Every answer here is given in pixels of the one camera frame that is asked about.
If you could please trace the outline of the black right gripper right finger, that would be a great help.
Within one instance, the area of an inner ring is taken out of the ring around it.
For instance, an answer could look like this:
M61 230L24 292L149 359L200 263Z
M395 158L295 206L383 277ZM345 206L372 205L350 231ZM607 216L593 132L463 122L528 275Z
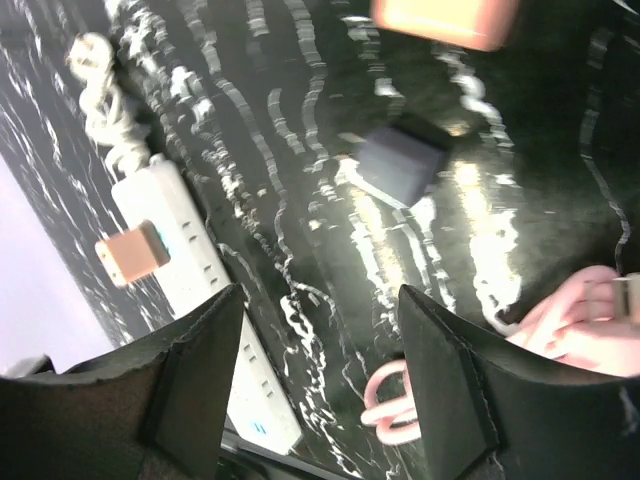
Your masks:
M567 366L403 286L398 319L433 479L635 479L639 382Z

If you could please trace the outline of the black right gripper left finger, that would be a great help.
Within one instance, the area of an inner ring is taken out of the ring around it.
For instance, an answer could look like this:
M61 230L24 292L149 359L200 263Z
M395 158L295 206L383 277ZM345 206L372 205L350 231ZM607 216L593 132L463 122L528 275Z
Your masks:
M5 479L211 479L239 348L237 286L64 373L1 382Z

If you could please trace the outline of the white power strip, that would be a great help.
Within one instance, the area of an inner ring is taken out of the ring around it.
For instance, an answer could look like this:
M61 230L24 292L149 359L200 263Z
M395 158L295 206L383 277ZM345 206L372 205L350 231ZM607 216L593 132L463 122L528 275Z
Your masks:
M153 271L176 318L192 312L231 284L196 205L175 163L160 154L112 187L129 227L153 225L169 262ZM243 317L240 346L227 407L245 441L286 455L302 432L267 353L249 318Z

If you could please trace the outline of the pink plug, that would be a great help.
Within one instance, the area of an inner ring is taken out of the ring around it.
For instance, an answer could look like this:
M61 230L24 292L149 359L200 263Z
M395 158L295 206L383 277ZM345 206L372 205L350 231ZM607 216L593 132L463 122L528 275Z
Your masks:
M95 252L109 278L119 288L149 276L171 259L158 231L148 220L97 242Z

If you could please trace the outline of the dark navy plug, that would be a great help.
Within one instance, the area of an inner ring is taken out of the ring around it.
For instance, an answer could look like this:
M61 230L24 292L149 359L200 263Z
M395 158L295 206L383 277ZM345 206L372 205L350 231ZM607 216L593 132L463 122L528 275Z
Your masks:
M432 125L379 127L355 145L351 182L395 209L409 209L433 189L451 147L451 137Z

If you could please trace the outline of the orange plug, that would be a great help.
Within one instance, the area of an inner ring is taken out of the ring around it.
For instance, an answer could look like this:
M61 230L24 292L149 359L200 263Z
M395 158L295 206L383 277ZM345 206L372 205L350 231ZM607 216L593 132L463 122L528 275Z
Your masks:
M371 18L381 29L490 52L503 45L519 6L516 0L374 0Z

